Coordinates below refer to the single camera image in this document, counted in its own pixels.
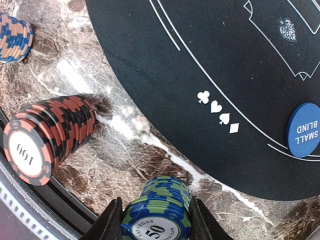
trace blue disc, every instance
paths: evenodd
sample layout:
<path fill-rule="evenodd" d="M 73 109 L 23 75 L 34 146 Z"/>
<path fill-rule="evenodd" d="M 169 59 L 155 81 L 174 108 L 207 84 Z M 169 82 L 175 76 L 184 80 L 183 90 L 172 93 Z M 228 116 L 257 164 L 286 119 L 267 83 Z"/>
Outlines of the blue disc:
<path fill-rule="evenodd" d="M 299 106 L 292 114 L 286 142 L 293 156 L 304 158 L 311 154 L 320 142 L 320 108 L 310 102 Z"/>

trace red poker chip stack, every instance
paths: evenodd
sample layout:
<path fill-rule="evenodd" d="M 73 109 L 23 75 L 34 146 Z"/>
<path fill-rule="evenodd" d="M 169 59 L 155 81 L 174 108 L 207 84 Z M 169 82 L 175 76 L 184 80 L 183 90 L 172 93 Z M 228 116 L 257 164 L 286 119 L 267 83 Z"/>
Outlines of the red poker chip stack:
<path fill-rule="evenodd" d="M 96 114 L 86 99 L 55 97 L 28 105 L 15 115 L 4 129 L 4 152 L 21 179 L 42 186 L 96 131 Z"/>

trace heart symbol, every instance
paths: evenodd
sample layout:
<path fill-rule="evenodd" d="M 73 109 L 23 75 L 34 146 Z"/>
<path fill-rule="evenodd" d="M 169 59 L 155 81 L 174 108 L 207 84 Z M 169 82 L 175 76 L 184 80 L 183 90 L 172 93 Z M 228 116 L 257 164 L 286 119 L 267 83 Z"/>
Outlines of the heart symbol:
<path fill-rule="evenodd" d="M 199 92 L 197 95 L 197 97 L 199 99 L 198 102 L 207 104 L 209 102 L 209 96 L 210 96 L 210 92 L 208 92 L 208 91 Z"/>
<path fill-rule="evenodd" d="M 220 115 L 219 119 L 221 120 L 219 123 L 222 125 L 227 125 L 230 122 L 230 113 L 223 113 Z"/>
<path fill-rule="evenodd" d="M 211 103 L 211 113 L 220 113 L 222 111 L 222 106 L 218 105 L 218 102 L 216 100 L 214 100 Z"/>

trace marble surface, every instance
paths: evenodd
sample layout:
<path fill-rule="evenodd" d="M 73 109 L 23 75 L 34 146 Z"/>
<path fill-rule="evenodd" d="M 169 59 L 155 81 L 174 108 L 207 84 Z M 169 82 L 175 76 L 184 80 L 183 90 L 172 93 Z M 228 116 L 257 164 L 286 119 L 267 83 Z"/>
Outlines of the marble surface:
<path fill-rule="evenodd" d="M 0 107 L 8 117 L 26 104 L 79 93 L 96 109 L 97 134 L 55 172 L 95 213 L 116 197 L 128 204 L 146 180 L 170 175 L 185 181 L 235 240 L 305 240 L 320 225 L 320 196 L 285 202 L 241 193 L 167 142 L 117 80 L 85 0 L 0 0 L 0 6 L 35 28 L 27 59 L 0 65 Z"/>

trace black poker table mat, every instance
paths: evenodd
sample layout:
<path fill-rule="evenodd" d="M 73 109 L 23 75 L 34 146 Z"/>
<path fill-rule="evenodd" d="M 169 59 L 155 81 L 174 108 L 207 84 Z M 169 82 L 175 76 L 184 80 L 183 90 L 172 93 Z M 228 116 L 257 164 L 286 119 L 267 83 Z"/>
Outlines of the black poker table mat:
<path fill-rule="evenodd" d="M 320 10 L 308 2 L 87 0 L 87 8 L 119 81 L 168 141 L 227 186 L 289 201 L 320 194 L 320 147 L 305 158 L 286 147 L 295 109 L 320 104 Z"/>

